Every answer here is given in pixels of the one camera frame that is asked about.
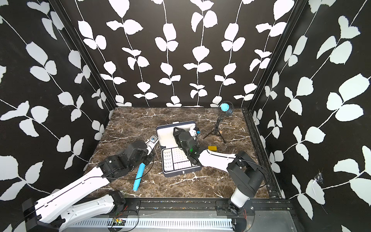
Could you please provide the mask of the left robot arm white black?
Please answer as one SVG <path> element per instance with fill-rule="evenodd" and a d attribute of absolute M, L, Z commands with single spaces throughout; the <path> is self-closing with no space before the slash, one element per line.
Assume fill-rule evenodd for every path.
<path fill-rule="evenodd" d="M 127 203 L 120 191 L 112 191 L 96 200 L 80 203 L 95 190 L 126 176 L 140 164 L 148 165 L 154 158 L 152 150 L 158 138 L 137 140 L 93 167 L 81 178 L 59 191 L 37 201 L 22 204 L 28 232 L 61 232 L 67 227 L 103 214 L 120 214 Z"/>

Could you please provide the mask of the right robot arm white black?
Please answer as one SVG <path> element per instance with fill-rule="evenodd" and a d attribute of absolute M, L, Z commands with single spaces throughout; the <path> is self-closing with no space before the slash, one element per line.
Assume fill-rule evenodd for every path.
<path fill-rule="evenodd" d="M 256 195 L 267 169 L 257 164 L 244 151 L 224 154 L 201 147 L 197 136 L 184 129 L 174 128 L 173 136 L 178 147 L 192 164 L 212 167 L 230 175 L 236 190 L 230 197 L 228 211 L 238 215 L 245 203 Z"/>

